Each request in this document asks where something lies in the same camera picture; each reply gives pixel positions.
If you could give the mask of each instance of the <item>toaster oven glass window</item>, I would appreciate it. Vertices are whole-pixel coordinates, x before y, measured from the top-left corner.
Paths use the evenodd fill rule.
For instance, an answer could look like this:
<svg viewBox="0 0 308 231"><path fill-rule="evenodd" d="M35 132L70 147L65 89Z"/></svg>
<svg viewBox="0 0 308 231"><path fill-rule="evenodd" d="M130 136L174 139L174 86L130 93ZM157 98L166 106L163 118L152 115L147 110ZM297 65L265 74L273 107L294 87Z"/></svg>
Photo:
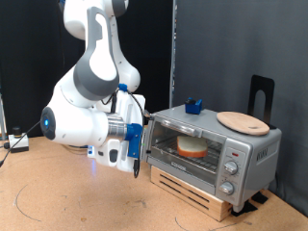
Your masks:
<svg viewBox="0 0 308 231"><path fill-rule="evenodd" d="M202 138L207 143L207 155L204 157L186 157L179 154L178 137L186 136L180 131L163 126L155 122L151 139L151 156L165 164L186 171L208 183L215 184L218 162L223 147L222 141L202 131Z"/></svg>

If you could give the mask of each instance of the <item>metal pole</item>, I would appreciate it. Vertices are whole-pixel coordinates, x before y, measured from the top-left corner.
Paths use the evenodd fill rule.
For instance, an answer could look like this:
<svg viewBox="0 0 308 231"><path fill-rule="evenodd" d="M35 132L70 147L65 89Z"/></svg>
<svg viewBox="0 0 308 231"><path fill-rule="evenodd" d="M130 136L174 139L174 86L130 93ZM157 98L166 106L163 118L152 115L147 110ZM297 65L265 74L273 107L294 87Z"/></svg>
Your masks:
<svg viewBox="0 0 308 231"><path fill-rule="evenodd" d="M172 15L172 47L171 47L171 71L170 71L170 86L169 86L169 107L172 108L172 98L173 98L173 74L175 65L175 19L176 19L176 0L173 0L173 15Z"/></svg>

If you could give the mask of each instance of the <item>wooden crate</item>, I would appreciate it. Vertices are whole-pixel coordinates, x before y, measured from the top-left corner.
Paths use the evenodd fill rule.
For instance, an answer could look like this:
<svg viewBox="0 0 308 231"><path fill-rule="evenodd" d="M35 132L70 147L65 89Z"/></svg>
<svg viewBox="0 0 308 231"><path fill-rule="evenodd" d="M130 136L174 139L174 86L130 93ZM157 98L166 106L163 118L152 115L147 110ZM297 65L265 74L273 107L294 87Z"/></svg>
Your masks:
<svg viewBox="0 0 308 231"><path fill-rule="evenodd" d="M232 204L222 201L154 166L151 169L151 181L217 221L222 221L231 213Z"/></svg>

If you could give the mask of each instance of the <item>bread slice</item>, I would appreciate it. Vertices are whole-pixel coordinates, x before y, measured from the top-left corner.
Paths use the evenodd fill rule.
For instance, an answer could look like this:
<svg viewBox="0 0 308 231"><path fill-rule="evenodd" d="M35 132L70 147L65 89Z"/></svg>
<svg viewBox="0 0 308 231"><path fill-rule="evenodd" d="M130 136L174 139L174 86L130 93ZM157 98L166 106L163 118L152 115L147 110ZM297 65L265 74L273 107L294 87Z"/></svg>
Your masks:
<svg viewBox="0 0 308 231"><path fill-rule="evenodd" d="M205 157L208 155L208 144L204 138L177 137L177 151L185 157Z"/></svg>

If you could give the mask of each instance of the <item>toaster oven handle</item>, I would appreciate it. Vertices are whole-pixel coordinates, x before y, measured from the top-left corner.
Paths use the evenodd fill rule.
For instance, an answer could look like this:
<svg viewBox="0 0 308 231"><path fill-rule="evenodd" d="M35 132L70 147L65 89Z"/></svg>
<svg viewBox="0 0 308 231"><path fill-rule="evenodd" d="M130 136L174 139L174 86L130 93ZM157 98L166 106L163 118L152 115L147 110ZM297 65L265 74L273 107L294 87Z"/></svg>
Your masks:
<svg viewBox="0 0 308 231"><path fill-rule="evenodd" d="M175 131L185 133L185 134L190 135L192 137L196 136L195 130L193 128L188 128L188 127L185 127L183 125L174 124L174 123L171 123L170 121L167 121L167 120L163 120L162 125L164 127L173 129Z"/></svg>

